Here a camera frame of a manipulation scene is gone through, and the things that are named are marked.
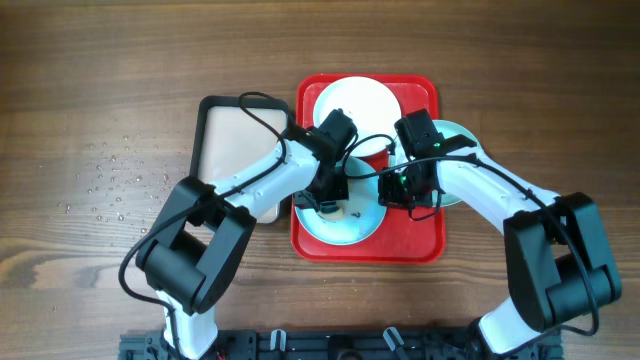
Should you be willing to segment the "light blue plate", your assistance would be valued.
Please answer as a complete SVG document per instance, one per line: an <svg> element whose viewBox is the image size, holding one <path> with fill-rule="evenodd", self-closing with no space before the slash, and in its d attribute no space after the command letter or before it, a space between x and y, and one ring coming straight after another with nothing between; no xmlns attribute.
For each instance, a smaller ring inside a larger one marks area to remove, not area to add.
<svg viewBox="0 0 640 360"><path fill-rule="evenodd" d="M466 129L462 125L459 125L452 121L439 120L439 119L434 120L433 124L436 130L439 133L441 133L445 139L452 138L456 135L464 135L465 137L474 141L477 146L480 145L480 141L468 129ZM404 152L404 149L399 140L399 136L395 137L394 143L396 145L395 155L389 160L389 165L399 165L399 164L408 162L409 158ZM450 195L448 193L443 194L441 198L442 207L452 206L459 202L460 202L459 198L453 195Z"/></svg>
<svg viewBox="0 0 640 360"><path fill-rule="evenodd" d="M373 171L363 160L349 157L336 166L343 175L343 163L346 163L346 171L351 175ZM346 180L349 198L337 202L339 212L321 214L295 206L295 214L302 227L311 236L329 245L346 246L367 239L382 224L386 214L386 208L378 203L378 185L374 178Z"/></svg>

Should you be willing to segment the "light blue front plate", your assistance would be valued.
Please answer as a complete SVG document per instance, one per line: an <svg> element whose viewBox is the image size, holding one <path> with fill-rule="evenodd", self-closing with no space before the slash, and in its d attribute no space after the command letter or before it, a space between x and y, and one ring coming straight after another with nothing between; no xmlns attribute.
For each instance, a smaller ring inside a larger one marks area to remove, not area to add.
<svg viewBox="0 0 640 360"><path fill-rule="evenodd" d="M343 163L346 163L346 171L351 175L373 171L363 160L349 157L336 166L343 175ZM311 236L329 245L346 246L367 239L382 224L386 214L386 208L378 203L378 185L374 178L346 180L349 198L337 202L339 212L321 214L295 206L295 214L302 227Z"/></svg>

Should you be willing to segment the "white plate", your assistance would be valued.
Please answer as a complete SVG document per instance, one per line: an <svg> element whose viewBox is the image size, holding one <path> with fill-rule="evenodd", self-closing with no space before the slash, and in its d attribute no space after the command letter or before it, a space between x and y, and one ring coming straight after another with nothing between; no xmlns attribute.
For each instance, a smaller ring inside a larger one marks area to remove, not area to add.
<svg viewBox="0 0 640 360"><path fill-rule="evenodd" d="M360 140L376 134L394 139L394 123L402 116L392 91L383 83L362 76L339 79L320 93L313 108L314 126L318 127L337 109L353 120Z"/></svg>

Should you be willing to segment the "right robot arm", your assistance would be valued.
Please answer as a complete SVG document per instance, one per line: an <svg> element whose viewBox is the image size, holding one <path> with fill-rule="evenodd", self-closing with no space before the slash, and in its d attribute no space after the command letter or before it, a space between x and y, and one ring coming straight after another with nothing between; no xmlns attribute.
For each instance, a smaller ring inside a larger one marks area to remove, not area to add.
<svg viewBox="0 0 640 360"><path fill-rule="evenodd" d="M469 205L504 237L509 296L469 335L475 356L505 358L561 331L593 336L622 293L595 202L561 196L496 163L464 134L445 137L425 110L394 124L406 162L383 169L380 200L413 210L431 194Z"/></svg>

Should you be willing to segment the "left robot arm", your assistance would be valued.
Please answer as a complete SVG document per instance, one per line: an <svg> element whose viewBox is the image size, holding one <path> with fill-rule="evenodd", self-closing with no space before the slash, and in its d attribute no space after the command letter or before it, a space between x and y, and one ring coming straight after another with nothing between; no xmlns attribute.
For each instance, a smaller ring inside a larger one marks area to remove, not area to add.
<svg viewBox="0 0 640 360"><path fill-rule="evenodd" d="M278 134L273 152L240 173L207 184L181 180L159 217L127 254L156 291L165 310L165 352L199 359L218 336L214 306L233 280L257 220L293 197L296 206L338 213L347 184L336 166L357 128L334 110L319 127L292 124Z"/></svg>

